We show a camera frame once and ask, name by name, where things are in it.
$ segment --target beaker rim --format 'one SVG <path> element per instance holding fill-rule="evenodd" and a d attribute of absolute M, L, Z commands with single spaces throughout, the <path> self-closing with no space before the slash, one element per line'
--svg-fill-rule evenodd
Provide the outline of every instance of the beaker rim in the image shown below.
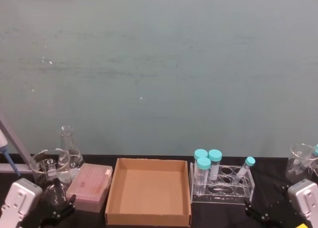
<path fill-rule="evenodd" d="M 47 151 L 61 151 L 61 152 L 64 152 L 65 154 L 68 154 L 69 152 L 68 151 L 66 151 L 66 150 L 63 150 L 63 149 L 59 149 L 59 148 L 55 148 L 55 149 L 47 149 L 47 150 L 42 150 L 42 151 L 40 151 L 40 152 L 38 152 L 37 154 L 35 154 L 32 158 L 31 158 L 31 160 L 30 160 L 30 162 L 29 162 L 29 167 L 30 167 L 30 169 L 33 171 L 33 172 L 35 172 L 35 173 L 40 173 L 40 174 L 48 174 L 49 172 L 47 171 L 47 172 L 41 172 L 41 171 L 38 171 L 38 170 L 36 170 L 36 169 L 33 169 L 33 165 L 32 165 L 32 161 L 34 160 L 34 158 L 37 156 L 37 155 L 39 155 L 39 154 L 41 154 L 41 153 L 44 153 L 44 152 L 47 152 Z M 65 163 L 65 165 L 63 165 L 62 167 L 59 167 L 59 168 L 57 168 L 56 169 L 56 171 L 58 172 L 58 171 L 60 171 L 60 170 L 62 170 L 62 169 L 64 169 L 64 168 L 66 168 L 68 165 L 69 165 L 69 163 L 70 163 L 70 155 L 68 156 L 68 162 L 67 163 Z"/>
<path fill-rule="evenodd" d="M 317 159 L 316 157 L 314 157 L 314 158 L 309 158 L 309 157 L 303 157 L 303 156 L 301 156 L 301 155 L 298 155 L 297 153 L 295 153 L 295 152 L 293 151 L 293 148 L 296 147 L 296 146 L 308 147 L 308 148 L 310 148 L 310 149 L 312 150 L 312 152 L 314 152 L 314 150 L 315 150 L 315 148 L 314 148 L 313 146 L 311 146 L 311 145 L 306 145 L 306 144 L 304 144 L 304 143 L 297 143 L 297 144 L 294 144 L 294 145 L 291 145 L 291 146 L 290 146 L 290 152 L 291 152 L 294 156 L 296 156 L 296 157 L 298 157 L 298 158 L 300 158 L 300 159 L 305 159 L 305 160 L 316 160 L 316 159 Z"/>

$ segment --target test tube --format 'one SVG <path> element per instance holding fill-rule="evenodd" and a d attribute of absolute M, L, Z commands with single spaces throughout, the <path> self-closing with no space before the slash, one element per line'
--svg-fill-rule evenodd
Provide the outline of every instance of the test tube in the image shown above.
<path fill-rule="evenodd" d="M 206 152 L 206 150 L 203 149 L 198 149 L 196 151 L 194 151 L 194 179 L 196 179 L 197 177 L 197 160 L 200 157 L 208 157 L 208 152 Z"/>
<path fill-rule="evenodd" d="M 210 150 L 208 158 L 211 160 L 211 172 L 209 179 L 211 182 L 215 183 L 218 179 L 219 166 L 220 161 L 222 159 L 222 152 L 219 150 Z"/>
<path fill-rule="evenodd" d="M 247 157 L 245 159 L 245 163 L 243 164 L 243 166 L 240 168 L 240 170 L 238 171 L 235 179 L 234 179 L 234 183 L 238 183 L 238 181 L 244 177 L 244 175 L 247 173 L 247 171 L 249 170 L 250 167 L 252 167 L 255 164 L 255 159 L 253 157 Z"/>
<path fill-rule="evenodd" d="M 200 157 L 197 160 L 197 180 L 195 183 L 195 193 L 198 196 L 205 194 L 205 188 L 207 185 L 209 168 L 211 167 L 211 161 L 207 157 Z"/>

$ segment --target pink pipette tip box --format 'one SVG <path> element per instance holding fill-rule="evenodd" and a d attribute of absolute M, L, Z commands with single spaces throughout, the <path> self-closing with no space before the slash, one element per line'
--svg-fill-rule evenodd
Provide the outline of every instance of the pink pipette tip box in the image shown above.
<path fill-rule="evenodd" d="M 76 210 L 100 212 L 109 192 L 113 168 L 84 163 L 66 192 L 69 199 L 76 195 Z"/>

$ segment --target test tube rack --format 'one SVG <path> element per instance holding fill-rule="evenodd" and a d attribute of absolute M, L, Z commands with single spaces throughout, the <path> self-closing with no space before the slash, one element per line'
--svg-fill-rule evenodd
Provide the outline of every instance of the test tube rack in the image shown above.
<path fill-rule="evenodd" d="M 190 191 L 192 203 L 224 203 L 244 205 L 244 199 L 252 202 L 254 192 L 254 180 L 250 170 L 237 184 L 234 183 L 235 175 L 241 166 L 220 165 L 217 182 L 209 180 L 206 184 L 198 184 L 194 179 L 194 164 L 190 164 Z M 204 185 L 205 193 L 197 194 L 196 187 Z"/>

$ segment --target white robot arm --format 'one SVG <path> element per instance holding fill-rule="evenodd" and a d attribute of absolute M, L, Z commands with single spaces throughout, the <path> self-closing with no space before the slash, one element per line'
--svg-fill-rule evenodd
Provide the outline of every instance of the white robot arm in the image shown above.
<path fill-rule="evenodd" d="M 0 228 L 19 228 L 24 217 L 38 204 L 42 189 L 25 178 L 14 182 L 1 207 Z"/>
<path fill-rule="evenodd" d="M 313 228 L 318 228 L 318 186 L 304 179 L 288 189 L 293 207 L 302 213 Z"/>

